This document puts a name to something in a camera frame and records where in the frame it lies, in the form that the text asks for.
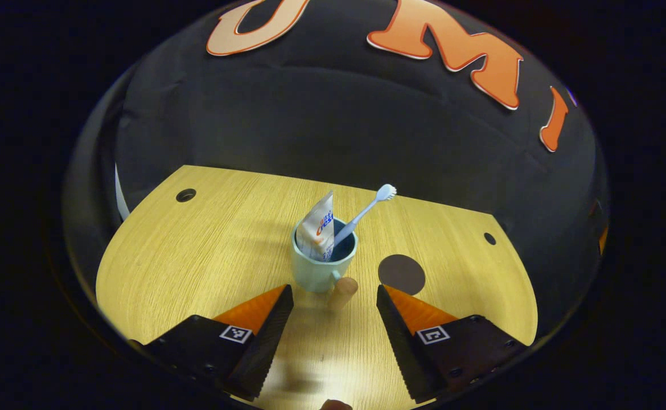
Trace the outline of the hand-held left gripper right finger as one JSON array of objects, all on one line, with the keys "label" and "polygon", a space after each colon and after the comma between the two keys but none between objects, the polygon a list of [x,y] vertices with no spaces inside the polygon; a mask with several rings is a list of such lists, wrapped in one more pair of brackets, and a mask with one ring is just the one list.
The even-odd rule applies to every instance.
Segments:
[{"label": "hand-held left gripper right finger", "polygon": [[458,318],[392,286],[378,286],[376,306],[416,403],[466,392],[527,350],[482,315]]}]

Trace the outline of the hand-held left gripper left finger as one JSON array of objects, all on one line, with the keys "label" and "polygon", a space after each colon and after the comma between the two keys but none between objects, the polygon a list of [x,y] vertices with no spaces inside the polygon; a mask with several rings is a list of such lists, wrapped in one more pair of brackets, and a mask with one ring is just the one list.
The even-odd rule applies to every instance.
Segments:
[{"label": "hand-held left gripper left finger", "polygon": [[186,382],[253,401],[262,392],[293,306],[286,284],[214,318],[190,315],[151,342],[128,342]]}]

